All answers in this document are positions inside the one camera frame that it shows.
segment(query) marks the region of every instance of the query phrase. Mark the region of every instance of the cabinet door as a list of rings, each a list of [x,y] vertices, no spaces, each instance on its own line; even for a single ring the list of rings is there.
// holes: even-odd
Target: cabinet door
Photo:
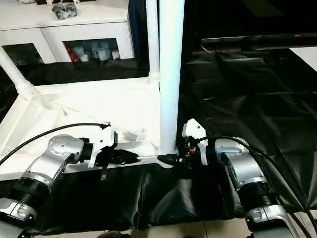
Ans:
[[[58,62],[71,62],[65,45],[76,45],[76,41],[85,41],[86,45],[92,47],[97,42],[97,47],[100,47],[98,41],[111,39],[117,45],[121,59],[134,57],[132,38],[127,22],[45,27],[42,28],[42,32]]]
[[[0,31],[0,45],[16,64],[56,62],[40,28]]]

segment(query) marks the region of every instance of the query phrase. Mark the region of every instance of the white vertical pole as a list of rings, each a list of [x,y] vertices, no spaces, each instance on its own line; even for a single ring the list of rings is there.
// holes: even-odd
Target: white vertical pole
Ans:
[[[184,4],[159,1],[160,154],[175,153]]]
[[[4,69],[6,74],[10,77],[14,86],[19,94],[30,98],[35,93],[35,88],[25,77],[21,74],[15,64],[12,62],[10,57],[0,46],[0,66]]]
[[[157,0],[146,0],[148,43],[149,43],[149,77],[159,81],[159,30]]]

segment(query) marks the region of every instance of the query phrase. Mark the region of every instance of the black cable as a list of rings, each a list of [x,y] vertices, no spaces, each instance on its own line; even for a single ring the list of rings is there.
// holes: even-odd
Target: black cable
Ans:
[[[106,127],[110,126],[108,124],[100,124],[100,123],[76,123],[76,124],[69,124],[69,125],[63,125],[63,126],[60,126],[60,127],[57,127],[57,128],[54,128],[52,130],[48,130],[46,132],[43,132],[39,135],[36,135],[34,137],[32,137],[31,139],[28,139],[27,141],[23,142],[22,144],[20,144],[19,146],[17,146],[16,148],[14,148],[10,153],[8,153],[6,156],[4,156],[1,160],[0,160],[0,166],[8,159],[10,158],[10,156],[12,156],[15,152],[17,152],[19,149],[21,149],[22,147],[24,147],[25,145],[31,143],[32,141],[42,137],[42,136],[45,136],[47,134],[50,134],[52,132],[55,132],[55,131],[58,131],[58,130],[62,130],[62,129],[65,129],[65,128],[69,128],[69,127],[74,127],[74,126],[81,126],[81,125],[97,125],[99,126],[101,129],[105,129]]]
[[[277,200],[279,201],[279,203],[285,208],[286,204],[284,203],[284,201],[282,200],[282,198],[278,195],[277,196]],[[302,232],[304,233],[304,235],[307,238],[312,238],[311,234],[307,231],[306,227],[303,225],[303,223],[298,219],[298,217],[290,211],[287,211],[287,213],[293,218],[293,220],[296,222],[296,224],[299,226],[299,228],[302,230]]]
[[[253,156],[253,158],[255,159],[255,161],[257,162],[257,164],[259,165],[260,169],[262,170],[263,174],[264,174],[264,177],[270,181],[269,179],[269,176],[268,176],[268,173],[267,171],[265,170],[265,167],[264,165],[262,164],[261,162],[261,159],[259,158],[258,156],[258,153],[260,153],[261,155],[263,155],[266,159],[268,159],[272,164],[273,166],[277,169],[277,171],[281,174],[281,176],[283,177],[283,179],[285,179],[285,176],[283,175],[283,173],[280,172],[280,170],[278,169],[278,167],[276,166],[276,163],[267,155],[265,154],[263,151],[261,151],[260,149],[252,146],[249,146],[247,145],[246,143],[244,143],[243,141],[237,139],[237,138],[234,138],[232,136],[226,136],[226,135],[211,135],[211,136],[208,136],[208,137],[203,137],[203,138],[200,138],[200,139],[197,139],[197,142],[201,142],[203,140],[207,140],[207,139],[228,139],[228,140],[232,140],[232,141],[235,141],[237,143],[239,143],[240,145],[244,146],[246,149],[249,150],[250,154]],[[302,203],[301,203],[301,206],[306,210],[308,216],[310,217],[310,220],[311,220],[311,223],[313,224],[316,224],[315,223],[315,220],[310,212],[310,210],[306,208],[306,206],[303,206]],[[301,230],[303,231],[303,233],[305,234],[305,236],[307,238],[311,238],[311,235],[309,234],[309,232],[307,231],[307,229],[303,226],[303,224],[298,220],[298,218],[295,216],[294,213],[289,213],[292,218],[294,219],[294,221],[299,225],[299,227],[301,228]]]
[[[256,150],[256,151],[257,151],[259,154],[261,154],[262,156],[264,156],[268,161],[270,161],[270,162],[273,164],[273,166],[277,169],[277,171],[279,172],[279,174],[282,176],[282,178],[286,181],[286,178],[285,178],[284,174],[281,173],[281,171],[280,171],[280,170],[278,169],[278,167],[277,167],[277,164],[274,162],[273,159],[271,159],[271,157],[270,157],[269,155],[267,155],[266,153],[264,153],[262,150],[258,149],[258,148],[255,147],[255,146],[250,145],[250,147],[253,148],[254,150]],[[299,199],[299,197],[296,195],[294,189],[293,189],[292,187],[290,187],[290,189],[291,189],[292,192],[295,194],[297,200],[300,202],[300,199]],[[302,203],[301,203],[301,206],[304,208],[305,212],[307,213],[308,218],[309,218],[309,220],[311,221],[311,223],[312,223],[312,225],[313,225],[313,228],[314,228],[314,230],[315,230],[315,232],[316,232],[316,234],[317,234],[317,224],[316,224],[316,221],[315,221],[315,219],[314,219],[314,217],[313,217],[311,211],[309,210],[308,207],[304,206]]]

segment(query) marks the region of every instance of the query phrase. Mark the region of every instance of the floor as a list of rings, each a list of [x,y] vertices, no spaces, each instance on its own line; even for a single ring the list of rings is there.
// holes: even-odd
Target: floor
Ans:
[[[317,218],[317,211],[312,211]],[[312,238],[317,238],[306,214],[297,213],[297,217],[304,223]],[[102,234],[100,232],[85,232],[76,234],[62,234],[49,236],[48,238],[96,238]],[[246,238],[250,235],[244,219],[233,219],[228,221],[205,221],[196,223],[186,223],[173,226],[152,227],[146,231],[128,230],[123,232],[130,234],[132,238]]]

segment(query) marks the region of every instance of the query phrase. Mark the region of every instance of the shelf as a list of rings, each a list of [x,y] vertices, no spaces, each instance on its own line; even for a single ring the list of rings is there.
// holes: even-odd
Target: shelf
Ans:
[[[127,22],[128,2],[128,0],[81,2],[76,17],[58,20],[47,5],[22,4],[15,0],[1,0],[0,30]]]

